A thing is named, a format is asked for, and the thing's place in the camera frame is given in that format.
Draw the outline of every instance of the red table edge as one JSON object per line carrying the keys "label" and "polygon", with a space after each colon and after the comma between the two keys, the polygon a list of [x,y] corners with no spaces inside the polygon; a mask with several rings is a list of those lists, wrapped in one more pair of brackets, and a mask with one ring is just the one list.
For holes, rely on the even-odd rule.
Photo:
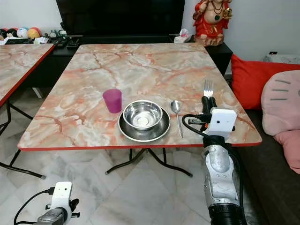
{"label": "red table edge", "polygon": [[[232,144],[233,147],[253,147],[260,145],[262,142],[256,143],[241,143]],[[52,147],[52,148],[21,148],[22,151],[60,151],[60,150],[105,150],[105,149],[146,149],[146,148],[199,148],[203,147],[203,144],[164,144],[164,145],[134,145],[134,146],[99,146],[99,147]]]}
{"label": "red table edge", "polygon": [[6,100],[14,93],[14,91],[21,85],[21,83],[29,76],[29,74],[44,60],[44,58],[53,50],[54,45],[45,52],[45,54],[25,73],[25,75],[12,87],[11,90],[0,100],[0,107],[4,105]]}

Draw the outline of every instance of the red statue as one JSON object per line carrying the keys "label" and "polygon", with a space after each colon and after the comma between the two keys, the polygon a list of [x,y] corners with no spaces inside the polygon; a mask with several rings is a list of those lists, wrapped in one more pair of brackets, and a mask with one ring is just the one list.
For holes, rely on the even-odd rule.
{"label": "red statue", "polygon": [[223,28],[228,28],[232,10],[229,3],[232,0],[201,0],[195,6],[193,19],[196,27],[195,41],[204,46],[223,43]]}

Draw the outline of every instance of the plastic cup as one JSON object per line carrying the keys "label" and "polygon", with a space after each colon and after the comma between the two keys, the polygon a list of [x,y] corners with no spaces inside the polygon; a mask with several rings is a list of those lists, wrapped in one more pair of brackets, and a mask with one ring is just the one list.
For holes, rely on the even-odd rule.
{"label": "plastic cup", "polygon": [[103,93],[103,98],[108,111],[119,113],[122,110],[122,92],[118,89],[109,89]]}

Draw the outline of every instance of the marble floor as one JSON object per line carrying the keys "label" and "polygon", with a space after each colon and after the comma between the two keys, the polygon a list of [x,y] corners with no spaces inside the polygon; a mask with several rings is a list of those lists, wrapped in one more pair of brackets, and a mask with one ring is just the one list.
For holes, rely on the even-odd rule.
{"label": "marble floor", "polygon": [[[31,89],[17,91],[12,102],[34,115],[43,99]],[[5,107],[0,110],[5,122]],[[30,121],[12,110],[12,122],[0,137],[0,161],[9,163]],[[161,150],[155,150],[162,157]],[[79,198],[79,218],[71,225],[209,225],[203,191],[202,149],[167,149],[169,164],[190,171],[190,178],[159,165],[149,153],[134,165],[105,175],[111,166],[128,160],[128,150],[79,150],[21,152],[15,166],[42,173],[41,180],[0,167],[0,223],[12,225],[16,212],[35,193],[58,181],[73,183],[72,198]],[[265,224],[251,189],[244,192],[249,225]],[[40,195],[30,202],[18,220],[36,221],[45,213],[51,196]]]}

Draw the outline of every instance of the tv screen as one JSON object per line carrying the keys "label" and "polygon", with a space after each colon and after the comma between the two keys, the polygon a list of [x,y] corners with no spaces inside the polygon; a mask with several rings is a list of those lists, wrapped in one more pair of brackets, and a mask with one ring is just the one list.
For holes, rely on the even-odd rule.
{"label": "tv screen", "polygon": [[185,0],[56,0],[68,35],[167,35],[181,29]]}

